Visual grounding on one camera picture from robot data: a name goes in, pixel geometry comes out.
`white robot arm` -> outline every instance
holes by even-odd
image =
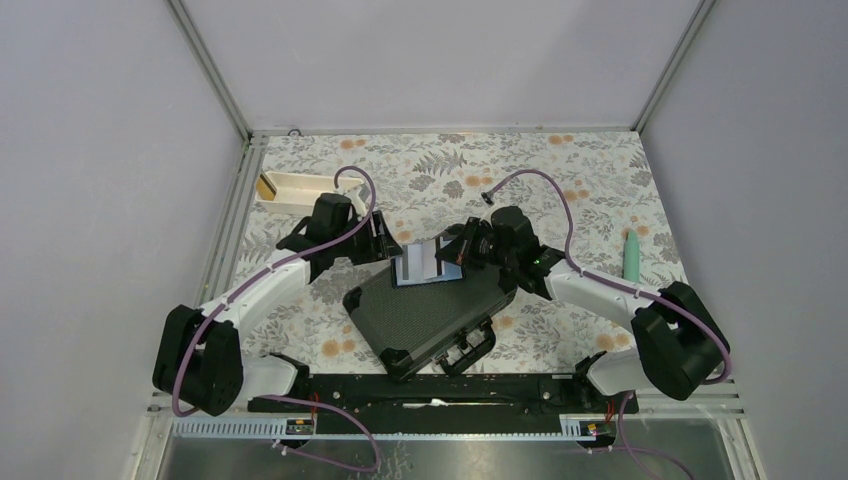
[[[293,298],[336,258],[347,257],[359,265],[401,253],[380,212],[373,212],[367,228],[349,240],[274,267],[296,252],[304,252],[350,231],[358,223],[356,213],[364,215],[361,211],[354,212],[347,197],[322,194],[313,215],[281,240],[266,265],[259,269],[260,273],[267,270],[261,280],[254,281],[257,276],[252,275],[199,309],[185,306],[174,309],[163,331],[154,385],[173,392],[178,365],[186,354],[186,339],[224,304],[226,308],[218,312],[203,334],[204,349],[192,352],[180,399],[218,415],[237,400],[288,394],[298,374],[297,362],[273,355],[243,357],[240,342],[277,305]],[[440,260],[466,268],[497,265],[525,291],[580,306],[634,334],[637,348],[601,352],[577,365],[575,376],[600,395],[654,386],[672,398],[683,400],[721,363],[716,344],[703,332],[650,299],[662,297],[697,315],[726,346],[718,327],[688,285],[675,282],[666,289],[652,291],[601,272],[576,271],[562,251],[540,245],[529,220],[518,207],[495,209],[486,219],[471,218],[464,226],[451,228],[457,238],[437,252]],[[624,293],[598,279],[627,283],[643,295]],[[236,300],[230,303],[228,299],[234,296]]]

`white wall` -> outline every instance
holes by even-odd
[[[628,126],[697,0],[186,0],[258,129]]]
[[[644,135],[771,479],[845,476],[846,24],[844,1],[721,2]]]
[[[239,143],[163,2],[0,1],[0,478],[118,477]]]

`floral tablecloth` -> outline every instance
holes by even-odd
[[[683,279],[635,133],[271,137],[262,169],[332,175],[342,165],[357,165],[373,177],[377,208],[400,243],[432,238],[450,224],[481,215],[486,210],[482,191],[517,169],[540,169],[557,180],[573,209],[572,249],[581,265],[620,275],[624,236],[633,229],[641,241],[642,282],[659,286]],[[541,241],[562,248],[565,214],[542,179],[519,177],[498,193],[497,200],[520,206]],[[298,220],[254,204],[234,281],[259,267]],[[387,265],[353,267],[337,261],[292,301],[277,307],[243,347],[253,353],[283,352],[315,372],[383,372],[341,300],[345,292]],[[497,345],[469,370],[472,373],[570,371],[599,350],[633,345],[628,332],[606,319],[521,290],[493,322]],[[433,365],[422,372],[440,373]]]

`purple cable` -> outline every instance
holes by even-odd
[[[620,290],[622,292],[625,292],[625,293],[628,293],[628,294],[631,294],[631,295],[637,295],[637,296],[645,297],[649,300],[653,300],[653,301],[655,301],[655,302],[657,302],[657,303],[659,303],[659,304],[661,304],[665,307],[670,308],[671,310],[674,310],[675,313],[682,315],[683,318],[685,318],[686,320],[689,320],[690,322],[695,324],[696,327],[701,329],[701,331],[703,331],[704,334],[716,344],[716,347],[718,347],[719,352],[721,352],[721,359],[724,362],[724,370],[721,372],[721,374],[718,377],[704,380],[703,384],[704,385],[712,385],[712,384],[721,383],[721,382],[727,380],[727,377],[730,375],[731,366],[732,366],[732,363],[731,363],[731,360],[730,360],[730,352],[727,350],[727,347],[724,346],[724,342],[722,342],[718,338],[718,335],[716,335],[715,332],[710,330],[710,328],[707,327],[704,324],[704,322],[701,321],[701,319],[699,319],[695,315],[692,315],[691,313],[687,312],[685,309],[678,307],[677,305],[666,300],[665,298],[660,297],[659,295],[654,295],[653,293],[650,293],[650,292],[643,292],[641,290],[637,290],[637,289],[631,287],[630,285],[627,285],[627,284],[624,284],[624,283],[619,283],[619,282],[616,282],[614,280],[610,280],[608,278],[601,277],[600,275],[595,275],[592,272],[584,271],[582,268],[580,268],[579,265],[577,265],[577,262],[575,262],[574,259],[571,257],[571,252],[570,252],[571,237],[574,234],[574,220],[571,217],[571,208],[568,206],[568,202],[565,200],[565,194],[562,193],[562,189],[559,188],[559,185],[557,185],[556,181],[553,178],[551,178],[547,173],[536,170],[536,169],[518,170],[516,172],[511,173],[509,176],[507,176],[506,178],[501,180],[497,185],[495,185],[491,190],[489,190],[489,192],[488,192],[489,195],[490,196],[494,195],[495,192],[500,190],[504,185],[506,185],[507,182],[509,182],[513,178],[515,178],[519,175],[527,174],[527,173],[539,175],[540,177],[547,180],[551,185],[553,185],[554,189],[557,192],[557,195],[559,195],[559,199],[562,201],[562,206],[565,207],[565,215],[566,215],[566,217],[568,217],[568,233],[565,236],[565,249],[564,249],[563,253],[565,253],[565,261],[566,261],[566,263],[568,263],[568,266],[571,267],[574,271],[580,273],[581,275],[585,275],[585,276],[591,278],[592,280],[595,280],[598,283],[601,283],[601,284],[606,285],[608,287],[615,288],[616,290]]]
[[[371,179],[368,173],[365,172],[365,170],[362,170],[359,167],[348,165],[340,168],[336,172],[336,175],[333,177],[333,182],[336,184],[336,186],[338,186],[339,183],[339,175],[346,170],[353,170],[358,172],[365,178],[365,180],[368,182],[369,188],[371,188],[371,204],[368,206],[368,212],[365,214],[365,216],[362,217],[362,220],[360,220],[359,223],[356,224],[355,227],[353,227],[353,230],[345,233],[339,238],[330,240],[329,242],[323,243],[316,247],[308,248],[294,255],[289,255],[288,257],[271,264],[271,268],[276,269],[282,265],[285,265],[286,263],[297,260],[298,258],[302,258],[307,255],[311,255],[315,252],[320,252],[321,250],[325,250],[327,248],[338,245],[339,243],[344,242],[348,238],[352,237],[356,232],[358,232],[362,227],[364,227],[366,223],[371,221],[371,213],[374,211],[374,207],[377,205],[377,190],[374,188],[374,181]],[[240,297],[241,294],[243,294],[253,284],[264,278],[265,275],[271,273],[271,268],[265,267],[262,270],[256,272],[252,277],[247,279],[237,289],[235,289],[233,293],[231,293],[227,297],[227,301],[225,303],[221,303],[214,310],[212,310],[209,316],[207,316],[206,319],[200,324],[200,326],[197,327],[197,331],[194,333],[194,336],[191,337],[191,341],[189,342],[188,347],[186,347],[186,354],[185,356],[183,356],[182,362],[180,362],[180,368],[177,369],[177,377],[174,379],[174,391],[171,394],[171,409],[174,411],[175,416],[187,417],[197,411],[197,407],[193,407],[189,410],[180,410],[180,389],[183,385],[183,379],[185,378],[186,370],[188,370],[188,364],[191,360],[191,355],[194,353],[194,349],[197,348],[197,344],[200,342],[200,337],[203,336],[203,333],[206,331],[207,328],[209,328],[209,325],[212,324],[212,321],[215,320],[215,317],[220,315],[221,312],[223,312],[229,304],[235,302],[236,299],[238,299],[238,297]]]
[[[341,408],[334,407],[333,405],[328,405],[326,403],[321,403],[321,402],[310,402],[309,400],[299,400],[297,398],[281,397],[279,395],[263,395],[260,398],[265,398],[265,399],[273,400],[273,401],[277,401],[277,402],[293,403],[295,405],[303,405],[303,406],[307,406],[307,407],[323,408],[324,410],[330,410],[331,412],[338,413],[339,415],[343,416],[347,420],[350,420],[350,423],[356,425],[356,428],[362,430],[362,433],[364,433],[365,436],[368,437],[368,441],[371,442],[371,448],[374,449],[374,458],[376,460],[374,460],[374,465],[372,465],[370,467],[357,467],[356,465],[349,465],[347,463],[342,463],[342,462],[339,462],[337,460],[333,460],[331,458],[323,457],[321,455],[315,455],[315,454],[312,454],[312,453],[302,452],[302,451],[296,450],[296,449],[286,449],[285,447],[283,447],[284,453],[293,453],[295,455],[299,455],[299,456],[304,457],[304,458],[309,458],[309,459],[312,459],[312,460],[317,460],[319,462],[329,463],[330,465],[335,465],[336,467],[344,468],[346,470],[351,470],[351,471],[359,472],[359,473],[373,473],[373,472],[376,472],[377,470],[380,469],[380,465],[382,464],[382,458],[381,458],[381,454],[380,454],[380,447],[377,445],[377,440],[375,440],[374,436],[371,435],[371,432],[369,432],[368,429],[365,428],[365,425],[363,425],[362,422],[357,420],[356,417],[354,417],[353,415],[347,413],[346,411],[342,410]]]
[[[687,312],[683,308],[678,307],[674,303],[660,297],[659,295],[654,295],[653,293],[650,293],[650,292],[643,292],[641,290],[637,290],[637,289],[631,287],[630,285],[619,283],[619,282],[616,282],[614,280],[610,280],[608,278],[601,277],[600,275],[595,275],[592,272],[587,272],[587,271],[583,270],[582,268],[580,268],[580,266],[577,264],[577,262],[574,261],[574,259],[571,257],[571,251],[570,251],[570,249],[571,249],[571,237],[574,234],[574,219],[571,216],[571,208],[568,206],[568,201],[566,201],[565,194],[562,192],[562,189],[559,187],[559,185],[556,183],[556,181],[553,178],[551,178],[550,175],[548,175],[545,172],[542,172],[540,170],[536,170],[536,169],[518,170],[518,171],[511,173],[506,178],[504,178],[503,180],[498,182],[497,185],[495,185],[491,190],[489,190],[488,195],[491,197],[492,195],[495,194],[495,192],[497,192],[498,190],[503,188],[503,186],[506,185],[507,182],[509,182],[513,178],[515,178],[519,175],[524,175],[524,174],[528,174],[528,173],[532,173],[534,175],[539,175],[540,177],[547,180],[548,183],[550,183],[554,187],[554,189],[557,192],[557,195],[559,195],[560,201],[562,201],[562,206],[565,208],[565,215],[568,218],[568,232],[566,233],[566,236],[565,236],[565,249],[563,250],[563,253],[565,254],[565,261],[566,261],[566,263],[568,263],[568,266],[571,267],[572,270],[580,273],[580,275],[585,275],[585,276],[591,278],[592,280],[595,280],[596,282],[599,282],[603,285],[615,288],[615,289],[620,290],[622,292],[625,292],[627,294],[641,296],[641,297],[645,297],[649,300],[655,301],[655,302],[657,302],[657,303],[659,303],[659,304],[661,304],[665,307],[670,308],[674,312],[682,315],[683,318],[685,318],[686,320],[692,322],[696,327],[701,329],[701,331],[703,331],[704,334],[710,340],[712,340],[715,343],[716,347],[718,347],[719,351],[721,352],[721,358],[722,358],[722,361],[724,362],[724,370],[721,372],[721,374],[718,377],[704,380],[703,384],[704,385],[712,385],[712,384],[721,383],[721,382],[725,381],[727,379],[727,377],[730,375],[730,371],[732,369],[732,363],[731,363],[731,360],[730,360],[730,352],[727,350],[727,347],[724,346],[724,343],[718,338],[718,335],[716,335],[715,332],[710,330],[710,328],[707,327],[704,324],[704,322],[701,321],[701,319],[699,319],[695,315],[692,315],[691,313]],[[631,398],[633,398],[633,392],[628,392],[628,394],[624,398],[624,401],[621,402],[621,407],[619,408],[619,411],[618,411],[618,419],[616,420],[616,424],[618,426],[618,431],[619,431],[619,435],[621,437],[621,441],[624,443],[624,447],[620,447],[620,448],[623,448],[624,450],[626,450],[627,453],[629,453],[630,456],[633,458],[633,461],[635,461],[636,464],[639,466],[639,468],[641,468],[651,478],[659,479],[660,477],[658,477],[656,474],[654,474],[652,471],[650,471],[636,457],[636,452],[638,452],[639,450],[646,450],[645,453],[650,453],[652,455],[658,455],[658,456],[661,456],[663,458],[669,459],[675,465],[679,466],[684,472],[686,472],[686,474],[689,476],[689,478],[694,478],[694,476],[692,475],[692,472],[685,465],[683,465],[677,459],[673,459],[673,457],[671,457],[670,455],[663,453],[663,452],[660,452],[660,451],[657,451],[657,450],[639,449],[637,447],[630,446],[630,443],[627,441],[627,436],[624,434],[623,418],[624,418],[624,406],[627,404],[627,402]]]

